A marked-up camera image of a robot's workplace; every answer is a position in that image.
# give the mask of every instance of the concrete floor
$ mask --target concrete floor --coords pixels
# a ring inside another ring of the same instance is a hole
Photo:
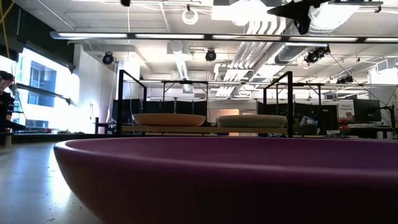
[[[71,192],[54,143],[0,149],[0,223],[103,223]]]

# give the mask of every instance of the computer monitor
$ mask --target computer monitor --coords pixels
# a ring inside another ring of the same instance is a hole
[[[354,100],[356,122],[381,121],[379,100]]]

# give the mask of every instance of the purple bowl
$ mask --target purple bowl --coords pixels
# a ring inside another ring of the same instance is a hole
[[[121,138],[54,149],[106,223],[398,223],[398,142]]]

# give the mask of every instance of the ceiling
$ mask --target ceiling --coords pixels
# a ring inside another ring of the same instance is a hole
[[[39,18],[57,31],[75,32],[127,32],[127,8],[120,4],[103,4],[96,0],[15,0],[26,11]],[[133,4],[130,8],[131,32],[174,32],[174,33],[214,33],[214,34],[242,34],[248,26],[236,26],[231,21],[211,20],[211,7],[213,0],[201,1],[200,6],[192,6],[203,11],[199,13],[199,20],[194,25],[187,25],[182,21],[184,5],[164,5],[163,17],[161,6],[158,4],[142,5]],[[388,35],[398,36],[398,1],[384,0],[382,12],[375,14],[371,8],[361,8],[355,12],[347,22],[333,31],[332,35]],[[137,47],[146,66],[142,74],[146,78],[156,77],[158,74],[170,74],[176,70],[173,61],[162,61],[167,52],[167,41],[154,40],[92,40],[93,46],[104,45],[134,45]],[[206,78],[208,71],[213,71],[215,62],[206,62],[205,54],[208,48],[214,48],[217,53],[217,62],[231,61],[241,45],[240,42],[188,42],[193,60],[187,62],[188,70],[203,71]],[[298,57],[293,64],[283,71],[291,70],[296,82],[303,82],[311,77],[313,82],[325,82],[331,75],[340,73],[344,69],[354,67],[354,77],[359,82],[367,81],[367,69],[374,66],[384,56],[398,56],[398,45],[356,45],[356,44],[331,44],[332,55],[339,61],[336,64],[332,57],[323,58],[320,63],[309,69],[302,66],[303,57]],[[127,52],[115,52],[119,59],[127,58]]]

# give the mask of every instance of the wooden platform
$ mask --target wooden platform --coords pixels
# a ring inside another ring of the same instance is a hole
[[[219,127],[168,127],[168,126],[122,126],[122,131],[157,133],[274,133],[287,134],[287,128],[219,128]]]

